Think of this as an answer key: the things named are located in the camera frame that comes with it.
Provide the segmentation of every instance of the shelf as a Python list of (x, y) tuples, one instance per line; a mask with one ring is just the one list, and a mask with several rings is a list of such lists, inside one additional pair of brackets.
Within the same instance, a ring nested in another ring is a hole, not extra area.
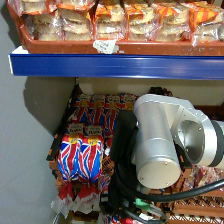
[(224, 80), (224, 56), (29, 54), (19, 47), (9, 61), (16, 76)]

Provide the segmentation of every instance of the orange tray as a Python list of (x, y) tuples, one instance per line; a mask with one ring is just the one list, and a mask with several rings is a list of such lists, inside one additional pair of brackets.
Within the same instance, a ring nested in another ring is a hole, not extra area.
[[(21, 44), (29, 53), (34, 54), (98, 54), (93, 41), (38, 41), (33, 40), (19, 17), (8, 5)], [(116, 42), (117, 54), (131, 55), (176, 55), (176, 56), (224, 56), (224, 42), (200, 43), (196, 47), (190, 41), (179, 42)]]

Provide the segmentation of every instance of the food packaging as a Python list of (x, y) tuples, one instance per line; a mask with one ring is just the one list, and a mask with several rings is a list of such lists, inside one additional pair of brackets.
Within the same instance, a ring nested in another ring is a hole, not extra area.
[(57, 7), (69, 10), (88, 11), (95, 4), (95, 0), (57, 0)]
[(104, 125), (105, 95), (93, 95), (89, 105), (88, 123)]
[(192, 45), (200, 42), (212, 42), (222, 39), (220, 28), (223, 24), (224, 10), (206, 1), (182, 4), (190, 10)]
[(52, 202), (51, 208), (57, 213), (62, 213), (65, 218), (73, 205), (72, 181), (78, 180), (79, 155), (83, 138), (83, 130), (73, 126), (73, 132), (66, 133), (60, 145), (58, 155), (58, 169), (62, 175), (65, 185), (60, 189), (56, 199)]
[(124, 2), (127, 18), (127, 39), (148, 41), (153, 39), (157, 20), (153, 8), (143, 0), (126, 0)]
[(107, 95), (105, 104), (105, 136), (113, 136), (117, 115), (121, 109), (119, 95)]
[(95, 13), (95, 39), (122, 40), (126, 21), (119, 0), (100, 0)]
[(30, 15), (25, 20), (28, 33), (34, 40), (61, 41), (63, 39), (58, 12)]
[(68, 118), (69, 122), (88, 124), (88, 111), (91, 96), (80, 94), (74, 105), (74, 112)]
[(136, 101), (136, 95), (130, 93), (121, 94), (121, 109), (132, 110)]
[(172, 42), (190, 38), (189, 9), (178, 3), (153, 3), (159, 18), (156, 41)]
[(38, 15), (56, 10), (55, 0), (8, 0), (8, 4), (18, 16)]
[(61, 9), (62, 30), (65, 41), (89, 41), (93, 28), (89, 11)]

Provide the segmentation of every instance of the wrapped snack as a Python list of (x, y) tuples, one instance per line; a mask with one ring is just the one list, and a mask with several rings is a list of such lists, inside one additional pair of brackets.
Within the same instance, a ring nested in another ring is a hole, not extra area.
[(87, 11), (95, 4), (95, 0), (57, 0), (57, 7), (69, 10)]
[(159, 16), (160, 23), (156, 41), (170, 42), (189, 39), (189, 10), (187, 7), (178, 3), (154, 3), (152, 7)]
[(58, 169), (62, 174), (65, 185), (61, 188), (51, 208), (67, 217), (73, 205), (71, 181), (78, 180), (78, 159), (83, 141), (83, 132), (79, 128), (73, 129), (73, 134), (65, 134), (58, 155)]
[(91, 96), (87, 94), (81, 94), (77, 97), (74, 112), (68, 118), (69, 122), (87, 124), (90, 98)]
[(147, 41), (152, 39), (156, 20), (153, 8), (143, 0), (126, 0), (124, 2), (128, 23), (128, 40)]
[(61, 10), (62, 29), (67, 41), (88, 41), (92, 39), (92, 23), (89, 12)]
[(121, 109), (120, 96), (107, 95), (105, 104), (105, 135), (112, 136), (119, 110)]
[(183, 3), (182, 5), (190, 10), (189, 22), (193, 46), (196, 46), (199, 42), (219, 40), (219, 29), (223, 23), (223, 9), (205, 1)]
[(78, 179), (83, 187), (74, 201), (72, 210), (85, 214), (99, 211), (98, 190), (93, 186), (101, 174), (103, 128), (88, 126), (79, 154)]
[(28, 33), (39, 41), (62, 40), (61, 21), (58, 12), (28, 16), (25, 20)]
[(95, 13), (95, 39), (125, 38), (124, 10), (119, 0), (100, 0)]
[(56, 9), (54, 0), (9, 0), (8, 3), (18, 16), (50, 13)]
[(79, 181), (92, 184), (101, 174), (103, 149), (103, 128), (90, 125), (87, 127), (79, 154)]
[(105, 95), (93, 95), (89, 104), (89, 124), (104, 125)]
[(136, 95), (125, 93), (121, 94), (121, 109), (132, 110), (136, 101)]

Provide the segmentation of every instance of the gray wall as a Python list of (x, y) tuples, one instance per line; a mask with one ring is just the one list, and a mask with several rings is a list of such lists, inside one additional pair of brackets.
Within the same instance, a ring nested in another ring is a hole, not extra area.
[[(19, 45), (4, 1), (0, 3), (0, 223), (52, 223), (54, 177), (45, 160), (72, 78), (13, 77), (7, 55)], [(223, 81), (80, 78), (85, 93), (146, 93), (162, 86), (193, 104), (219, 105)]]

